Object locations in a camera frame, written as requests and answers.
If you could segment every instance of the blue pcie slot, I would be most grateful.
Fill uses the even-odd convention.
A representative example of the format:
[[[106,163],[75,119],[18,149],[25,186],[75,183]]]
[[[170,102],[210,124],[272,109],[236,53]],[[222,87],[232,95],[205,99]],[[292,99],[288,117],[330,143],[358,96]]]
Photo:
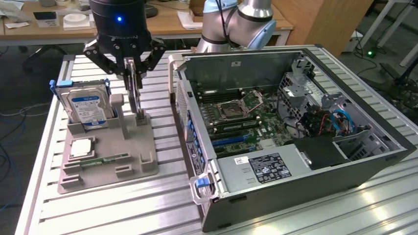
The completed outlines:
[[[217,147],[217,146],[222,146],[222,145],[232,144],[232,143],[245,142],[248,140],[248,138],[249,138],[249,135],[245,135],[245,136],[241,136],[241,137],[213,141],[212,145],[214,147]]]

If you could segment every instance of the blue cable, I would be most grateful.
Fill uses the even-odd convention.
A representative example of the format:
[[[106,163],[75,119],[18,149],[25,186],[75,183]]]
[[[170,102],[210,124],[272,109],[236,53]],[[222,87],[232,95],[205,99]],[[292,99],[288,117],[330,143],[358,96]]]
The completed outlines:
[[[2,118],[0,118],[0,121],[9,122],[9,123],[21,123],[21,121],[14,121],[14,120],[2,119]],[[2,143],[2,145],[13,144],[21,138],[22,134],[25,133],[25,131],[26,131],[26,124],[22,123],[21,133],[13,139],[10,139],[10,141]]]
[[[18,194],[15,196],[15,198],[13,199],[13,201],[10,203],[7,203],[2,208],[0,208],[0,212],[9,207],[9,205],[14,204],[17,202],[17,200],[19,199],[19,197],[22,196],[22,184],[21,184],[21,176],[18,174],[18,169],[17,169],[17,165],[14,160],[10,158],[9,154],[6,153],[6,155],[0,155],[3,158],[6,158],[11,164],[11,168],[13,171],[15,173],[17,176],[17,185],[18,185]]]
[[[346,116],[348,121],[349,121],[350,126],[352,126],[352,132],[354,132],[356,126],[354,126],[352,117],[350,117],[349,113],[348,113],[345,110],[342,110],[342,109],[336,109],[336,110],[332,112],[332,121],[333,121],[333,125],[334,125],[336,129],[337,129],[338,131],[341,130],[341,129],[340,129],[340,126],[338,126],[337,123],[336,123],[336,116],[333,115],[333,114],[338,114],[338,113],[341,113],[342,115]]]

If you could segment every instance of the green circuit board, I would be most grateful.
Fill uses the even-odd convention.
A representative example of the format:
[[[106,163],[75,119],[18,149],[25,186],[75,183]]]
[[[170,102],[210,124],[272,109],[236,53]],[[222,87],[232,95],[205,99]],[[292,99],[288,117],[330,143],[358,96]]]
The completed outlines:
[[[256,90],[241,100],[201,103],[200,108],[218,158],[282,146],[293,139],[270,101]]]

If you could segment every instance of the white table leg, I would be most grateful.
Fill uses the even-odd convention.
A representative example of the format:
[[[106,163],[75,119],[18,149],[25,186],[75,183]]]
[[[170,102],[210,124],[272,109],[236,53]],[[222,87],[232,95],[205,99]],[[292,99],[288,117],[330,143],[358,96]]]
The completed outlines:
[[[387,4],[383,12],[380,13],[380,16],[379,16],[377,20],[374,21],[374,23],[373,23],[373,25],[372,25],[366,35],[364,36],[362,41],[360,43],[362,47],[365,47],[365,45],[366,45],[366,43],[368,43],[368,41],[369,41],[374,31],[377,30],[377,28],[379,28],[379,26],[380,26],[380,24],[381,24],[381,22],[383,22],[383,20],[384,20],[384,18],[387,16],[388,12],[391,11],[395,3],[396,3],[396,0],[389,0],[389,2]]]
[[[289,39],[290,30],[282,30],[282,31],[280,31],[280,33],[277,35],[278,35],[278,38],[276,41],[276,45],[277,46],[285,46],[288,39]]]
[[[411,11],[415,9],[413,5],[409,5],[404,12],[401,13],[397,21],[393,23],[392,27],[389,28],[389,31],[387,32],[384,38],[380,41],[379,47],[384,47],[385,43],[388,42],[389,38],[392,37],[395,31],[400,27],[401,23],[404,22],[407,16],[409,15]]]
[[[400,65],[403,67],[408,67],[412,64],[412,61],[416,59],[417,56],[418,56],[418,43],[417,43],[416,47],[413,48],[412,52],[404,58]]]

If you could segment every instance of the motherboard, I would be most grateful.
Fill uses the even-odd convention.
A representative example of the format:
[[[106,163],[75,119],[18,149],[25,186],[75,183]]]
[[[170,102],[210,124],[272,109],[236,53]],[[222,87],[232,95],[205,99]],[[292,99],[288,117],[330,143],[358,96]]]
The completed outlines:
[[[293,139],[262,91],[202,96],[200,108],[218,158],[276,148]]]

